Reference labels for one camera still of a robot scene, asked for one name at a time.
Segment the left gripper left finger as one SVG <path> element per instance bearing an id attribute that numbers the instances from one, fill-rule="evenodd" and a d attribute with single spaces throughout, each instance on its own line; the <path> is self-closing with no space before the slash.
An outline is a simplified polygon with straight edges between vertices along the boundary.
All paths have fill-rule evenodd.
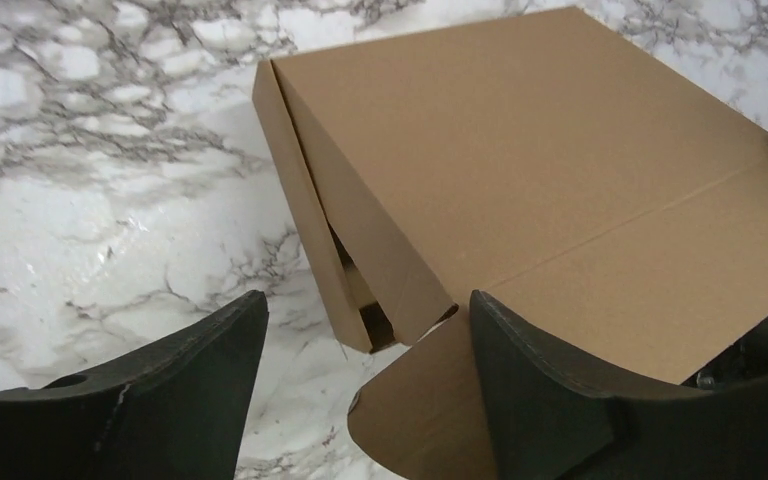
<path id="1" fill-rule="evenodd" d="M 0 391 L 0 479 L 231 479 L 269 319 L 253 290 L 40 389 Z"/>

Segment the brown cardboard box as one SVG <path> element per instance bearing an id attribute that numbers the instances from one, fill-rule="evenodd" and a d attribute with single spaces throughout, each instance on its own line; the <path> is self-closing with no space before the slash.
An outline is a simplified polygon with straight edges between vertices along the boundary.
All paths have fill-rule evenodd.
<path id="1" fill-rule="evenodd" d="M 253 103 L 338 340 L 403 355 L 353 441 L 502 479 L 474 291 L 675 385 L 768 316 L 768 132 L 575 7 L 275 58 Z"/>

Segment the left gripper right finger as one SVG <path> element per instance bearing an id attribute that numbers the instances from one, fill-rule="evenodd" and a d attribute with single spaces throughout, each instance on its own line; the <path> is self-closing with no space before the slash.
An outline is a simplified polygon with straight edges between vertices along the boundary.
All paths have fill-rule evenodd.
<path id="1" fill-rule="evenodd" d="M 701 390 L 640 375 L 470 298 L 502 479 L 768 479 L 768 375 Z"/>

